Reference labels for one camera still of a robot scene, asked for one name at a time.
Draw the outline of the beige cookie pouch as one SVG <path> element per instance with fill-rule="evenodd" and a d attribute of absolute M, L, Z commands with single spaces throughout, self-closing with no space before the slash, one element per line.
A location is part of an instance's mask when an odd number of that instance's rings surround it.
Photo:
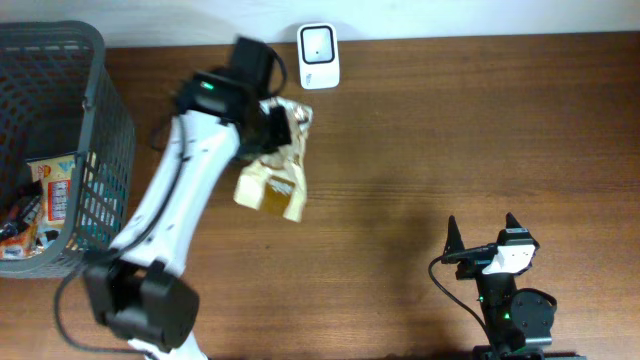
<path fill-rule="evenodd" d="M 270 154 L 258 156 L 238 178 L 234 201 L 241 206 L 300 222 L 307 201 L 304 169 L 309 130 L 313 123 L 310 106 L 282 97 L 260 104 L 267 115 L 282 118 L 291 140 Z"/>

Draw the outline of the dark red snack packet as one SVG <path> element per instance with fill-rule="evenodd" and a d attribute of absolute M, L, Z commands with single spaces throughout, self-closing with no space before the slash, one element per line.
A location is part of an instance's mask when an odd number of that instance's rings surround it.
<path fill-rule="evenodd" d="M 25 232 L 37 222 L 41 210 L 42 185 L 40 181 L 22 186 L 18 190 L 18 199 L 13 203 L 1 226 L 1 240 L 5 241 Z"/>

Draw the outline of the yellow snack bag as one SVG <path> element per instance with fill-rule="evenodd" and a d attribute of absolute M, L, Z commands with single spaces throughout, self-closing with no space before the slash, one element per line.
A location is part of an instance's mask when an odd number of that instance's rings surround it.
<path fill-rule="evenodd" d="M 61 231 L 64 227 L 67 205 L 71 192 L 75 155 L 68 154 L 27 162 L 34 182 L 42 187 L 43 215 L 38 231 Z"/>

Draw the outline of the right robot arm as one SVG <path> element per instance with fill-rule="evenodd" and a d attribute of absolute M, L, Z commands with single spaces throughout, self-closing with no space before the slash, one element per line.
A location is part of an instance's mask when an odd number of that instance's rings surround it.
<path fill-rule="evenodd" d="M 558 307 L 556 298 L 534 288 L 519 288 L 516 278 L 533 265 L 540 248 L 531 232 L 513 214 L 489 244 L 467 248 L 456 219 L 447 224 L 441 256 L 434 261 L 457 266 L 458 281 L 476 283 L 480 313 L 464 304 L 442 284 L 437 287 L 479 323 L 488 343 L 471 351 L 473 359 L 579 359 L 575 352 L 548 352 Z"/>

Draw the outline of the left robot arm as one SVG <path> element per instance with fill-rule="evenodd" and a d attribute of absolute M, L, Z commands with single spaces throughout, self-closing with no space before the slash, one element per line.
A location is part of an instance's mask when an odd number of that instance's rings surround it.
<path fill-rule="evenodd" d="M 200 299 L 181 276 L 209 196 L 234 159 L 291 142 L 281 110 L 263 110 L 282 58 L 239 37 L 227 65 L 197 72 L 176 95 L 161 163 L 134 216 L 105 251 L 88 253 L 83 278 L 95 321 L 146 359 L 202 359 L 193 327 Z"/>

